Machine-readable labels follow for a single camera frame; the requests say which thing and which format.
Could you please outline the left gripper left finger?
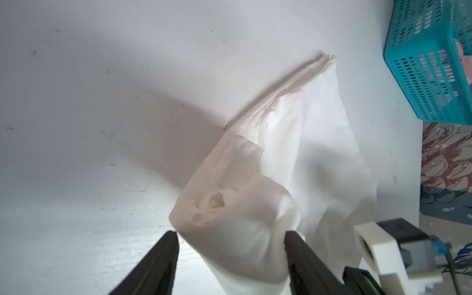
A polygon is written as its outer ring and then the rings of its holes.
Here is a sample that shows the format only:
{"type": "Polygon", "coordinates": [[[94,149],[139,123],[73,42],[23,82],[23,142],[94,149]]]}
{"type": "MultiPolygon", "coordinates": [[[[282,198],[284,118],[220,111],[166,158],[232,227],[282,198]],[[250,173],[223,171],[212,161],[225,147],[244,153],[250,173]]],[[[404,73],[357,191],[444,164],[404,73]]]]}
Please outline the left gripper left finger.
{"type": "Polygon", "coordinates": [[[172,294],[179,255],[178,234],[164,233],[110,295],[172,294]]]}

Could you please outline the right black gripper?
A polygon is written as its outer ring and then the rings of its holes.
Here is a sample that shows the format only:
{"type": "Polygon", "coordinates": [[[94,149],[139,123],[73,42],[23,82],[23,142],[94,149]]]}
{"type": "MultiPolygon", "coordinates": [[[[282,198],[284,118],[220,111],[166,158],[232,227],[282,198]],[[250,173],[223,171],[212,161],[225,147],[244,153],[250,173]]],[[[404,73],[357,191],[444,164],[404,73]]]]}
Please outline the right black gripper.
{"type": "Polygon", "coordinates": [[[342,279],[353,295],[385,295],[367,270],[346,266],[342,279]]]}

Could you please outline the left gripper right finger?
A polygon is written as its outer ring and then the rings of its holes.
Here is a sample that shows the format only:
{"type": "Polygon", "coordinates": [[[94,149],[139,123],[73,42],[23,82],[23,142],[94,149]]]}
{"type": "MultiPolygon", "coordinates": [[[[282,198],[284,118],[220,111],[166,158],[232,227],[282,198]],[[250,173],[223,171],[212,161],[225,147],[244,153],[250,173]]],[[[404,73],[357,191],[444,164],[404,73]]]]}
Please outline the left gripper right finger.
{"type": "Polygon", "coordinates": [[[333,275],[295,231],[285,234],[285,251],[293,295],[345,295],[346,287],[333,275]]]}

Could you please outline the white cloth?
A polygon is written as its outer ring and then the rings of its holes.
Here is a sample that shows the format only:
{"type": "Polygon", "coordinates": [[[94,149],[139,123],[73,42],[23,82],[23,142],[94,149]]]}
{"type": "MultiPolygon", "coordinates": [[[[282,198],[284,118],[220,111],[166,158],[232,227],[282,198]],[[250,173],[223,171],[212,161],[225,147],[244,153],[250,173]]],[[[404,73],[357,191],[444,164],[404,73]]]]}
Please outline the white cloth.
{"type": "Polygon", "coordinates": [[[169,216],[228,295],[285,295],[285,234],[337,279],[362,255],[354,227],[376,216],[377,181],[340,98],[337,60],[320,54],[222,136],[169,216]]]}

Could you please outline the pink shark print shorts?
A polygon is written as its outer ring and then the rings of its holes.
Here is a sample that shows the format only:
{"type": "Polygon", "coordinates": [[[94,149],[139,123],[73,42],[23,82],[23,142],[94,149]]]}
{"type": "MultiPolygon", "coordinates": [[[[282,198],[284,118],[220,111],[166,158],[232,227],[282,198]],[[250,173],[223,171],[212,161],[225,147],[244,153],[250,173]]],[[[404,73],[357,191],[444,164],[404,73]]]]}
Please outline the pink shark print shorts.
{"type": "Polygon", "coordinates": [[[471,55],[465,55],[463,51],[463,47],[461,43],[456,39],[455,40],[456,47],[458,50],[459,57],[461,59],[462,67],[465,72],[466,78],[468,85],[472,85],[472,61],[471,61],[471,55]]]}

